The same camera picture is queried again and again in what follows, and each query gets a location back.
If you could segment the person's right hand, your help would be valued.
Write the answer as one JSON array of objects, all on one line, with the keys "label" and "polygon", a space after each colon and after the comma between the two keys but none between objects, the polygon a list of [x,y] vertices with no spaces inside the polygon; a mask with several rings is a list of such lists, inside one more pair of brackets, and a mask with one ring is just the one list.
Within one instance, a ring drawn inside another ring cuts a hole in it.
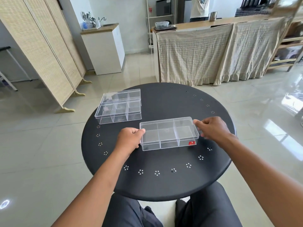
[{"label": "person's right hand", "polygon": [[208,117],[202,121],[204,122],[204,127],[197,127],[201,132],[201,137],[217,143],[235,137],[235,135],[229,131],[226,123],[218,116]]}]

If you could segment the person's left hand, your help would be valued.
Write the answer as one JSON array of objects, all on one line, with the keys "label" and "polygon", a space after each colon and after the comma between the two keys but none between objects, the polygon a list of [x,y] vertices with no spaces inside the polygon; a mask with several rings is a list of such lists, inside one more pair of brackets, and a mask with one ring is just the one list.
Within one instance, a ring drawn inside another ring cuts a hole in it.
[{"label": "person's left hand", "polygon": [[134,134],[134,129],[133,127],[126,127],[119,132],[114,148],[115,152],[129,156],[135,149],[139,148],[143,135]]}]

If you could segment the clear compartment box red label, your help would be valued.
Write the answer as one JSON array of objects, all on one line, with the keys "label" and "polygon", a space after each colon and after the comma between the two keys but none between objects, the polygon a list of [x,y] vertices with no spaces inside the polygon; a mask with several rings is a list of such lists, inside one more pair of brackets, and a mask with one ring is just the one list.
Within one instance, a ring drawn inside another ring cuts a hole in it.
[{"label": "clear compartment box red label", "polygon": [[196,145],[200,136],[191,117],[141,122],[143,151]]}]

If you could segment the person's left forearm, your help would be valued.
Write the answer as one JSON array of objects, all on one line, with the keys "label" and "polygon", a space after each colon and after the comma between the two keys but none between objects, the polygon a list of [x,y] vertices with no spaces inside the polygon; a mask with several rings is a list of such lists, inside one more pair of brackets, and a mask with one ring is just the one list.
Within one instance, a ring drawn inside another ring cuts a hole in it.
[{"label": "person's left forearm", "polygon": [[116,146],[51,227],[101,227],[120,171],[136,147]]}]

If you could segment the person's right forearm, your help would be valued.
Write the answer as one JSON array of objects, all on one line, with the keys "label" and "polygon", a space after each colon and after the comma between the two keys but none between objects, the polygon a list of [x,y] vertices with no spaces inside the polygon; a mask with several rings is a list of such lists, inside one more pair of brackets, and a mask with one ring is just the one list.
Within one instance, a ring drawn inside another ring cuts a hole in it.
[{"label": "person's right forearm", "polygon": [[220,136],[218,144],[275,227],[303,227],[303,185],[272,167],[233,134]]}]

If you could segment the clear plastic compartment box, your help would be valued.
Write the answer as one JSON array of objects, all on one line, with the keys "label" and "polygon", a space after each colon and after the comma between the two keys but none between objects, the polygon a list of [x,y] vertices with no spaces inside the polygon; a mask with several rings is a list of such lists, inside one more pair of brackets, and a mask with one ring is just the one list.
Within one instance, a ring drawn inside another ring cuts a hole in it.
[{"label": "clear plastic compartment box", "polygon": [[127,122],[142,119],[141,101],[101,103],[95,113],[99,124]]},{"label": "clear plastic compartment box", "polygon": [[101,106],[119,103],[132,103],[141,101],[141,90],[131,89],[104,93],[100,102]]}]

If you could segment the beige checked cloth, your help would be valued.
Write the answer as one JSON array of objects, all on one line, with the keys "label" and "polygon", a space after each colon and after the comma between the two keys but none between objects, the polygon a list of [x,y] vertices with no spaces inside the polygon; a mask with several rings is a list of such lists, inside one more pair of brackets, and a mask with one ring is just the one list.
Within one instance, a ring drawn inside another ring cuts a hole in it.
[{"label": "beige checked cloth", "polygon": [[217,84],[234,24],[155,33],[158,79],[188,86]]}]

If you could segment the white cabinet with wooden top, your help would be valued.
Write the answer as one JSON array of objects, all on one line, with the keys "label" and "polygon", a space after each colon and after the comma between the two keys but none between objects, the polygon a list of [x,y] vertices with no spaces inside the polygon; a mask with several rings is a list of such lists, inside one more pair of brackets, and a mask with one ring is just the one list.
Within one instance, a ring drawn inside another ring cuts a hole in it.
[{"label": "white cabinet with wooden top", "polygon": [[125,50],[119,23],[85,30],[80,34],[96,75],[122,72]]}]

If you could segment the person's dark trousers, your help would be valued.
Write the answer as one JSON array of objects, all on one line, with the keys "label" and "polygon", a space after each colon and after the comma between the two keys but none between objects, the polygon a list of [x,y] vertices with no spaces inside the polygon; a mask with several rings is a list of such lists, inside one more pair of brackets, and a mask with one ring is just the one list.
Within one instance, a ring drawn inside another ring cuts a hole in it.
[{"label": "person's dark trousers", "polygon": [[[191,194],[185,202],[176,200],[175,227],[242,227],[223,186],[214,182]],[[163,227],[151,208],[135,199],[114,193],[102,227]]]}]

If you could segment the beige ruffled cloth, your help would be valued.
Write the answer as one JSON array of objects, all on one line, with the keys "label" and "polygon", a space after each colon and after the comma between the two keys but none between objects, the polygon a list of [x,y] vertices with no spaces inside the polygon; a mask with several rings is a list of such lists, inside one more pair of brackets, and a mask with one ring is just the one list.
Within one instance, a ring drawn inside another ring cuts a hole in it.
[{"label": "beige ruffled cloth", "polygon": [[292,19],[279,17],[233,23],[213,85],[263,77]]}]

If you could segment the dish rack with utensils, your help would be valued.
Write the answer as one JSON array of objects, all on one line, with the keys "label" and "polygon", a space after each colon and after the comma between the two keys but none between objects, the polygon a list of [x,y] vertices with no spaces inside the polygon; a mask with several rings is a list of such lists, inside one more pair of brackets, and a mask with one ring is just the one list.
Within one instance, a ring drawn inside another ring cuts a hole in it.
[{"label": "dish rack with utensils", "polygon": [[82,22],[80,27],[82,31],[94,30],[101,28],[100,19],[95,19],[90,12],[81,12]]}]

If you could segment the black appliance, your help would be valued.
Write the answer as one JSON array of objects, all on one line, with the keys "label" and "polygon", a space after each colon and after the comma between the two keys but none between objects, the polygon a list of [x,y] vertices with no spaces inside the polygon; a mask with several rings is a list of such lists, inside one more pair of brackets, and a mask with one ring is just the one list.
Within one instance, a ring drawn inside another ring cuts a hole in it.
[{"label": "black appliance", "polygon": [[172,7],[171,0],[158,0],[156,1],[156,16],[171,15]]}]

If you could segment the wooden ladder shelf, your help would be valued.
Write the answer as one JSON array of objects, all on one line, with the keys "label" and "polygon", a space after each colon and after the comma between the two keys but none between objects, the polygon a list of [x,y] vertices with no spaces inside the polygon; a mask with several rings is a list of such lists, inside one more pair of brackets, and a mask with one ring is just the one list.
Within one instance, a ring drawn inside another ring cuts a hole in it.
[{"label": "wooden ladder shelf", "polygon": [[[266,72],[284,67],[287,67],[287,72],[289,72],[295,65],[298,56],[303,52],[303,35],[295,35],[298,27],[301,24],[303,25],[303,0],[276,0],[271,9],[270,17],[288,17],[289,22],[279,39],[271,61],[266,68]],[[277,55],[278,50],[297,46],[299,46],[300,49],[293,58],[280,58],[280,56]]]}]

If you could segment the dark patterned cloth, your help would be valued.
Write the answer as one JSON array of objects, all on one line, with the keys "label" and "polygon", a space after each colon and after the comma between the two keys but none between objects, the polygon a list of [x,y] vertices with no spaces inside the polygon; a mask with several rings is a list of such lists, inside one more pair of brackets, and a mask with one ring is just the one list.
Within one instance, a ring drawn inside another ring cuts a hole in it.
[{"label": "dark patterned cloth", "polygon": [[235,17],[242,17],[242,16],[251,16],[251,15],[270,15],[271,9],[269,8],[259,8],[259,7],[252,7],[252,8],[238,8],[235,13]]}]

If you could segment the woven bamboo folding screen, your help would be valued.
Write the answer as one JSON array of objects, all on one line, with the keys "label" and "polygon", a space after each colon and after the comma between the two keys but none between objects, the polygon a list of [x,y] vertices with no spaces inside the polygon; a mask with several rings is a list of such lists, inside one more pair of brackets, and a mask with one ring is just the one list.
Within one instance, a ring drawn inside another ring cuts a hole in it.
[{"label": "woven bamboo folding screen", "polygon": [[0,20],[9,31],[60,109],[77,87],[89,84],[81,55],[57,0],[0,0]]}]

